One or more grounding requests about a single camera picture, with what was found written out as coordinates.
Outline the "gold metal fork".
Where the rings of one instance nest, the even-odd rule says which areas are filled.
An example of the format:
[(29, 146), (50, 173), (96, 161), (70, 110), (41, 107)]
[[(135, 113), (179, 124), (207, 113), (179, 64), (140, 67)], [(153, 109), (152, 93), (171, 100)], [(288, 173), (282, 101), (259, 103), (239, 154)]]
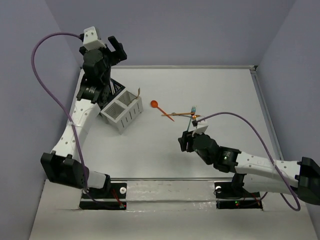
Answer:
[(127, 107), (140, 96), (140, 93), (141, 93), (141, 88), (139, 87), (137, 90), (137, 95), (132, 100), (130, 100), (130, 102), (127, 104)]

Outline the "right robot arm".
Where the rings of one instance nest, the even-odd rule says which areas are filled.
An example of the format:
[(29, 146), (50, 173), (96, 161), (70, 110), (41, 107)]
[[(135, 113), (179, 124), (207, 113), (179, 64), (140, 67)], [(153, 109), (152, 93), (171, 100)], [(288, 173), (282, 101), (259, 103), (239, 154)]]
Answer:
[(320, 204), (320, 167), (309, 157), (300, 161), (270, 160), (219, 146), (207, 134), (191, 131), (184, 131), (178, 142), (182, 152), (195, 152), (214, 169), (233, 173), (230, 190), (235, 196), (246, 192), (294, 193), (305, 203)]

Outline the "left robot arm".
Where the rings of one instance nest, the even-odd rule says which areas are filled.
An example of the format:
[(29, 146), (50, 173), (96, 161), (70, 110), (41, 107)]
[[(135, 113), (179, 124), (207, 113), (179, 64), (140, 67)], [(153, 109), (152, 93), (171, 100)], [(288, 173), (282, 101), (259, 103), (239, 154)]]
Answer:
[(84, 163), (82, 146), (101, 110), (125, 89), (111, 78), (111, 68), (126, 60), (127, 54), (114, 36), (108, 37), (108, 41), (114, 51), (104, 43), (93, 49), (86, 42), (80, 47), (84, 74), (75, 96), (74, 108), (66, 110), (68, 122), (60, 140), (51, 152), (43, 153), (40, 159), (50, 182), (92, 190), (101, 198), (110, 194), (110, 176), (89, 170)]

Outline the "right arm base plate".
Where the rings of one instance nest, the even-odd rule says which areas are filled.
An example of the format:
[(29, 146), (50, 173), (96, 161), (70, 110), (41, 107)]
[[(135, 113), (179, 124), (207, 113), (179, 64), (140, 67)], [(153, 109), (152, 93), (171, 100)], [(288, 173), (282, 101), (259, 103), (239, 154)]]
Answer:
[(218, 210), (263, 209), (259, 192), (235, 190), (232, 188), (231, 182), (215, 182), (213, 193)]

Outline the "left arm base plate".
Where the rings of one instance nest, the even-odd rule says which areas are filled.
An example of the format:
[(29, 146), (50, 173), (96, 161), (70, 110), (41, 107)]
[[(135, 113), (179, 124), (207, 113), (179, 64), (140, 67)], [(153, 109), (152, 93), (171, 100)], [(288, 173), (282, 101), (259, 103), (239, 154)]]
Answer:
[(82, 210), (125, 211), (127, 209), (127, 182), (111, 181), (110, 190), (90, 188), (81, 194)]

